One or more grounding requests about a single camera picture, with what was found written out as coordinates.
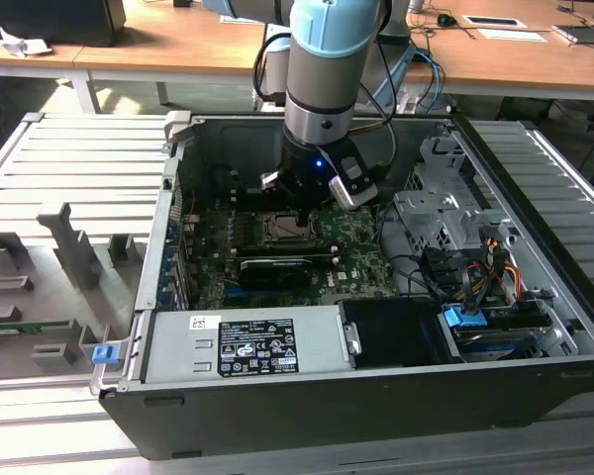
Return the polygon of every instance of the blue drive latch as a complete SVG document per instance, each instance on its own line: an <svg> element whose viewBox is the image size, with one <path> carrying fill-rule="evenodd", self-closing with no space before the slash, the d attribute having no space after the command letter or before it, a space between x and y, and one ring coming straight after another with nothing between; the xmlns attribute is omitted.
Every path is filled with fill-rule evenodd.
<svg viewBox="0 0 594 475"><path fill-rule="evenodd" d="M120 361L118 344L98 344L92 352L94 364L117 364Z"/></svg>
<svg viewBox="0 0 594 475"><path fill-rule="evenodd" d="M445 310L445 319L448 327L465 328L465 327L486 327L488 322L481 311L475 314L466 314L461 305L454 305Z"/></svg>

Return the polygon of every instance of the label sticker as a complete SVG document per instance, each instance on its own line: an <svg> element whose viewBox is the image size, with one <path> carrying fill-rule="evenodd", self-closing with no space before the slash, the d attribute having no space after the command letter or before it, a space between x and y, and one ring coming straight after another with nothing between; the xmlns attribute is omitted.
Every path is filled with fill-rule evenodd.
<svg viewBox="0 0 594 475"><path fill-rule="evenodd" d="M292 319L223 322L218 328L223 378L299 372Z"/></svg>
<svg viewBox="0 0 594 475"><path fill-rule="evenodd" d="M196 315L189 319L190 330L217 330L222 316L220 315Z"/></svg>

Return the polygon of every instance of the floor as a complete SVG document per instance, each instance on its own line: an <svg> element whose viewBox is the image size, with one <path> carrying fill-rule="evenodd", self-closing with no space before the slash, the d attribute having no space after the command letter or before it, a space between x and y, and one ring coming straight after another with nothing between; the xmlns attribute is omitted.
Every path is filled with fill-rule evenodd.
<svg viewBox="0 0 594 475"><path fill-rule="evenodd" d="M251 110L248 86L168 84L171 101L168 107L158 104L153 83L97 81L96 89L102 111L109 114L166 114L175 109L195 112ZM439 105L455 103L467 117L489 120L496 118L501 102L500 97L446 95ZM528 100L519 102L518 108L525 112L541 106ZM68 81L0 78L0 146L22 115L30 111L81 112ZM594 145L594 125L588 127L588 114L594 116L594 102L557 101L551 107L549 117L539 123L540 130L577 167ZM594 151L582 171L588 177L594 172Z"/></svg>

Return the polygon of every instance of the wooden desk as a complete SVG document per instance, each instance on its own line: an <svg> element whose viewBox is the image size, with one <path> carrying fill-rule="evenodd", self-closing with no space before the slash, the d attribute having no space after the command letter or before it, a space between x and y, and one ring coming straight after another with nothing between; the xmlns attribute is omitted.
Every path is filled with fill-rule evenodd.
<svg viewBox="0 0 594 475"><path fill-rule="evenodd" d="M556 10L553 0L434 0L439 9L449 9L462 27L472 27L462 15L509 17L526 24L524 30L551 30L552 25L580 25L579 19ZM575 3L578 14L588 20L594 4ZM438 13L408 16L410 26L428 23L436 30L430 38L434 59L445 69L445 92L513 95L567 99L594 99L594 47L572 46L557 32L540 33L547 43L487 40L479 32L435 27ZM425 38L415 33L420 48ZM414 64L409 83L426 82L427 68Z"/></svg>
<svg viewBox="0 0 594 475"><path fill-rule="evenodd" d="M72 68L72 62L82 48L76 45L59 45L52 47L51 54L17 57L0 46L0 66Z"/></svg>
<svg viewBox="0 0 594 475"><path fill-rule="evenodd" d="M125 0L126 28L114 47L52 45L55 53L18 58L0 47L0 75L67 78L83 112L100 112L96 79L250 84L263 27L220 23L199 4L173 8L171 0Z"/></svg>
<svg viewBox="0 0 594 475"><path fill-rule="evenodd" d="M552 32L554 24L576 24L558 12L554 0L434 0L449 9L463 27L461 15L513 17L540 33L547 43L487 40L470 30L435 26L438 14L409 15L411 26L427 23L434 58L446 72L445 92L594 100L594 48L569 47ZM17 58L0 48L0 75L65 77L73 82L84 112L99 112L92 81L117 79L156 82L161 103L167 102L166 82L250 84L250 71L261 43L259 25L221 24L218 15L199 5L176 8L170 0L125 0L126 30L115 47L53 46L56 53ZM592 19L594 4L576 3L579 14ZM421 48L425 39L414 40ZM422 91L431 76L414 63L405 88Z"/></svg>
<svg viewBox="0 0 594 475"><path fill-rule="evenodd" d="M115 47L85 47L74 65L85 69L217 74L251 73L261 25L223 24L195 4L125 0L126 28Z"/></svg>

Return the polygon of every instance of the green circuit board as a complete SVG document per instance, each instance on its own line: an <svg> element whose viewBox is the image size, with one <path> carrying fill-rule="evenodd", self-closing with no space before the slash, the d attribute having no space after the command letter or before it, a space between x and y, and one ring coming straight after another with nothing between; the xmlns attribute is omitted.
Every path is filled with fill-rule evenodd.
<svg viewBox="0 0 594 475"><path fill-rule="evenodd" d="M264 254L264 233L271 233L264 223L273 221L276 232L294 238L296 228L283 226L290 218L269 212L240 212L219 204L199 216L187 266L192 308L196 310L333 305L341 299L398 293L391 269L373 242L375 222L367 207L347 213L330 204L311 215L311 230L303 232L307 245L335 245L341 251L332 264L333 256L321 253L321 246L304 249L303 258L318 265L313 268L311 285L290 291L244 292L239 282L240 263L246 259L239 254L243 242L251 247L249 252L256 253L255 258L291 257L278 255L277 249L272 255Z"/></svg>

